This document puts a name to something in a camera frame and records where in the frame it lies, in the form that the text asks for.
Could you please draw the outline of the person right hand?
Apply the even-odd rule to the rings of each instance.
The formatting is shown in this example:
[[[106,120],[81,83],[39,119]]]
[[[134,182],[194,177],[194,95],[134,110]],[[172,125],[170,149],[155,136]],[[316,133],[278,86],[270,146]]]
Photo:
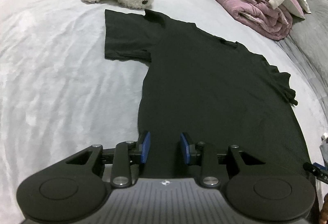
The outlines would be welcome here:
[[[328,224],[328,194],[325,195],[320,211],[319,224]]]

